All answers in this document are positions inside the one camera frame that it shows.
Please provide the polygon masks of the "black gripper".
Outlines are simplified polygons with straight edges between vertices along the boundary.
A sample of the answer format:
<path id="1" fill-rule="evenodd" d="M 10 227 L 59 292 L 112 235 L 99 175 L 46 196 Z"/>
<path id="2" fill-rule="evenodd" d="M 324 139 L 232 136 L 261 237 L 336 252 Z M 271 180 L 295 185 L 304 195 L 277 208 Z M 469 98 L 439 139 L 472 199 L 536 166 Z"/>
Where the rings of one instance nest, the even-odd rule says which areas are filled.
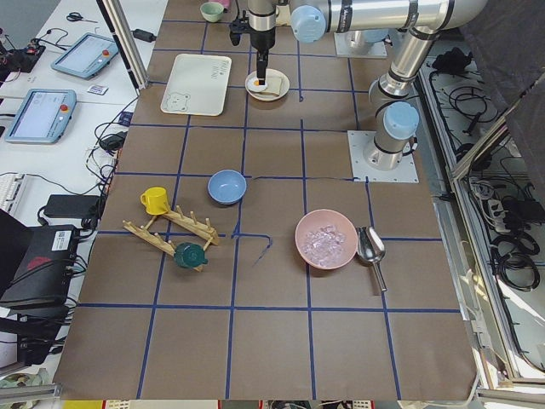
<path id="1" fill-rule="evenodd" d="M 256 84 L 258 86 L 266 85 L 266 75 L 268 67 L 269 49 L 258 49 L 256 51 Z"/>

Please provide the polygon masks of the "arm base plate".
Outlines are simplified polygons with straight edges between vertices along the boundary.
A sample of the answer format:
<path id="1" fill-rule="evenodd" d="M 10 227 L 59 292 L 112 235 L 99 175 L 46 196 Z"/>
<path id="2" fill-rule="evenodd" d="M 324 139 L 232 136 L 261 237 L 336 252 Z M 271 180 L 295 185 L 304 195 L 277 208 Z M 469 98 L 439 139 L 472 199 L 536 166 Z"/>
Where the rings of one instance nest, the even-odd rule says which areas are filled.
<path id="1" fill-rule="evenodd" d="M 335 34 L 336 55 L 346 58 L 386 59 L 384 42 L 368 43 L 362 31 Z"/>
<path id="2" fill-rule="evenodd" d="M 375 131 L 349 130 L 347 132 L 353 179 L 360 182 L 418 183 L 412 155 L 402 157 L 393 170 L 378 170 L 364 158 L 364 148 L 374 139 Z"/>

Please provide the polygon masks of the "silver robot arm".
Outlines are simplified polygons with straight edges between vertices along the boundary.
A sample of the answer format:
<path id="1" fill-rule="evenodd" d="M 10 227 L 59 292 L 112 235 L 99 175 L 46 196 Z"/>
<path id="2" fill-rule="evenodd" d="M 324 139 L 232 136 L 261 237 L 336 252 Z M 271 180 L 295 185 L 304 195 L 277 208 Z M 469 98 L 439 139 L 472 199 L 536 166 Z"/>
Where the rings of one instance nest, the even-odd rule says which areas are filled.
<path id="1" fill-rule="evenodd" d="M 285 26 L 284 31 L 295 39 L 291 29 L 287 28 L 291 6 L 292 1 L 248 1 L 250 42 L 256 50 L 256 78 L 259 85 L 266 83 L 269 50 L 275 45 L 277 9 L 281 26 Z"/>
<path id="2" fill-rule="evenodd" d="M 325 33 L 404 29 L 404 40 L 388 71 L 371 86 L 377 130 L 363 149 L 365 161 L 378 170 L 398 167 L 419 117 L 403 99 L 443 30 L 473 20 L 485 1 L 292 1 L 290 25 L 301 43 L 314 43 Z"/>

